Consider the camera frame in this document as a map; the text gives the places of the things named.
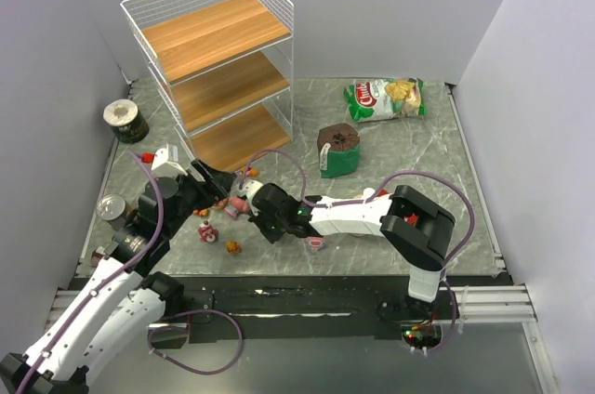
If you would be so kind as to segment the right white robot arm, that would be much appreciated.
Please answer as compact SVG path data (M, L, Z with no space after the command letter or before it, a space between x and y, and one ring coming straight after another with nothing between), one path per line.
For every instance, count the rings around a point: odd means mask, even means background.
M279 186L247 181L240 197L247 201L254 223L270 243L284 235L325 238L369 235L385 238L410 265L408 295L432 303L436 299L455 218L407 185L374 197L366 190L358 199L308 196L299 201Z

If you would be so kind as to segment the green chips bag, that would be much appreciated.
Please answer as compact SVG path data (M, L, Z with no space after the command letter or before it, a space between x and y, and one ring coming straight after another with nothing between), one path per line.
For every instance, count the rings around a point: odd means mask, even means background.
M426 114L418 78L375 79L348 85L343 97L353 121L386 121Z

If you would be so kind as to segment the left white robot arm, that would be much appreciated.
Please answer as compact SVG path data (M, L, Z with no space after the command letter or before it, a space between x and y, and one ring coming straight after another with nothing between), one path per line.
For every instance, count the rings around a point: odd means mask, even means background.
M92 378L139 329L176 315L184 286L154 271L195 210L227 198L236 176L200 160L154 177L74 301L24 353L1 361L10 393L87 393Z

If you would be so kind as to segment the pink blue bear toy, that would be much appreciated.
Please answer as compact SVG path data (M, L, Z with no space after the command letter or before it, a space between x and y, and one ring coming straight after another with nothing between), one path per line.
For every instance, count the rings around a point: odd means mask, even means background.
M323 237L310 236L304 239L304 243L311 250L321 250L325 247L325 240Z

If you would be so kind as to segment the dark can white lid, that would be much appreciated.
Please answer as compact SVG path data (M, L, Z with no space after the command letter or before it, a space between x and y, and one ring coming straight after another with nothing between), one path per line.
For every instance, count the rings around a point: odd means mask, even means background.
M108 104L103 110L103 120L125 144L138 143L150 132L139 106L130 99L122 98Z

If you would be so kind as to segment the green wrapped brown roll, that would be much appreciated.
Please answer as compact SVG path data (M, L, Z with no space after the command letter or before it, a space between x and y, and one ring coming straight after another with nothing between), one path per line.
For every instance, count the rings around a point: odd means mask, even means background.
M360 136L346 123L319 130L317 150L322 178L342 177L354 173L360 162Z

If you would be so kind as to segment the pink pig purple bow toy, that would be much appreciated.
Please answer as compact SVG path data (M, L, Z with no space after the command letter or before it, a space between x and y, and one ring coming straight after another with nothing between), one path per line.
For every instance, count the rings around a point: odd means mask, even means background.
M239 196L231 196L224 211L233 218L250 212L250 205L247 200Z

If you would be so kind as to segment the red flat box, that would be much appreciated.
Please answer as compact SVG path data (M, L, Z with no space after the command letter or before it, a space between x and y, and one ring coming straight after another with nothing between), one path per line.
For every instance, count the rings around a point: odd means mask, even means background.
M398 186L390 195L390 205L386 216L398 217L409 225L415 225L418 220L418 209L410 195L411 188L405 185Z

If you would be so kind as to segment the pink bear strawberry donut toy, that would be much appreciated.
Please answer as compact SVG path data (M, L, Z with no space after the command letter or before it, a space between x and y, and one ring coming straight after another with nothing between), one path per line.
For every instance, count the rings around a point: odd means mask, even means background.
M214 203L211 206L211 208L214 210L224 209L227 206L228 202L229 202L228 198L221 199L221 200L217 201L216 203Z

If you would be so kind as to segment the small orange bear toy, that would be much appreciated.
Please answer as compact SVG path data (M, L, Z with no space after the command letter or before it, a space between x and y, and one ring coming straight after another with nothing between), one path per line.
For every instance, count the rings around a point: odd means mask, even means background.
M227 241L226 250L230 255L235 256L242 252L242 247L236 241Z

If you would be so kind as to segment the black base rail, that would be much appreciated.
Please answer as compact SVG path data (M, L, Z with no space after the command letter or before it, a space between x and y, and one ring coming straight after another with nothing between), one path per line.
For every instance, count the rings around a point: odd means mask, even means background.
M152 323L180 324L192 343L220 339L284 339L372 336L401 340L414 325L458 319L463 304L441 288L422 302L396 275L195 276L156 273L142 282L156 291L156 308L139 295L99 329L93 350L123 345Z

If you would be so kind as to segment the pink bear cake toy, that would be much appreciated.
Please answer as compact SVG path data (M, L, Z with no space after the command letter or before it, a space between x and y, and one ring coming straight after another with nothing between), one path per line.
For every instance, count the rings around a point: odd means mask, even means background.
M213 227L209 220L203 220L198 228L201 241L205 243L214 243L218 239L218 231Z

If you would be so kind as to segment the silver top drink can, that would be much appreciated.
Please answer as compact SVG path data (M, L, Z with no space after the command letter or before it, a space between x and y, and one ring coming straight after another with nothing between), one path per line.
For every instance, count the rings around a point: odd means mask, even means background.
M134 217L136 209L120 194L108 194L98 201L96 214L113 230L120 230Z

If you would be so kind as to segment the orange bear red shirt toy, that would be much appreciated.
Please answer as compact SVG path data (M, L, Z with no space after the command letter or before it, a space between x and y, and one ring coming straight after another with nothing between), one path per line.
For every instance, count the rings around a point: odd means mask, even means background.
M248 167L246 170L243 171L244 177L256 177L258 175L258 170L253 167Z

